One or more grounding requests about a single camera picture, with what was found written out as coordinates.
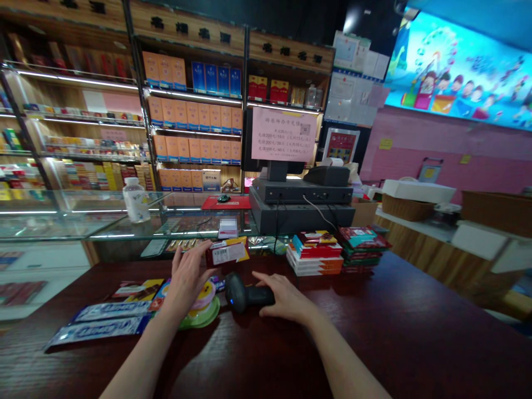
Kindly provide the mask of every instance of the white countertop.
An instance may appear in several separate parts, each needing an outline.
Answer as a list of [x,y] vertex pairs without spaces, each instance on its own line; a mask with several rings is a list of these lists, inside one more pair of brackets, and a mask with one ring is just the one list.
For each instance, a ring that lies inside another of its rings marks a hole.
[[377,208],[376,215],[446,243],[451,242],[456,232],[456,229],[436,227],[425,222],[409,222],[397,216],[384,213],[381,208]]

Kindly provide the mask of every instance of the blue candy wrapper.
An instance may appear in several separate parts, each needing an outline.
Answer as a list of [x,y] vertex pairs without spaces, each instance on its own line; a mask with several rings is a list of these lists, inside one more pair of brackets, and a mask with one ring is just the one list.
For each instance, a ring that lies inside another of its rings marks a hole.
[[125,303],[103,303],[87,306],[81,310],[73,323],[80,321],[114,319],[129,316],[140,316],[148,312],[151,301],[125,302]]
[[151,315],[145,315],[126,319],[98,320],[88,323],[70,324],[59,329],[54,337],[46,344],[44,350],[51,346],[69,344],[71,342],[88,341],[119,335],[142,334],[150,318]]

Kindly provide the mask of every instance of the pink wall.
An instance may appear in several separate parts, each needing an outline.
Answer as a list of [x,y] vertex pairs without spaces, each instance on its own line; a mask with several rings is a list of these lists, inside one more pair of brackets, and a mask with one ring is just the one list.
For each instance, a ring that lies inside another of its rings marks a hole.
[[[393,139],[392,149],[379,150],[381,139]],[[464,154],[471,155],[467,165],[460,164]],[[531,133],[388,106],[375,119],[360,177],[417,177],[425,157],[444,159],[437,183],[458,189],[455,203],[461,190],[532,186]]]

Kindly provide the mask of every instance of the woven basket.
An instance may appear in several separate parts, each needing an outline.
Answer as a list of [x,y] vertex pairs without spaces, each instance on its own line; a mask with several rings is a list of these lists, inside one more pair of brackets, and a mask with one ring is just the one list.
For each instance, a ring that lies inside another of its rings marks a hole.
[[382,210],[390,215],[408,220],[410,222],[419,222],[428,219],[434,213],[435,203],[410,201],[382,195]]

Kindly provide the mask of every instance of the computer mouse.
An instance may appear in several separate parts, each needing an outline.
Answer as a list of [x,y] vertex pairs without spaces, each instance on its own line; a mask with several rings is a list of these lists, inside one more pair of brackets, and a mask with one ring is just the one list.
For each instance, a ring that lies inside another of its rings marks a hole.
[[222,194],[218,197],[218,202],[227,202],[231,199],[231,197],[227,194]]

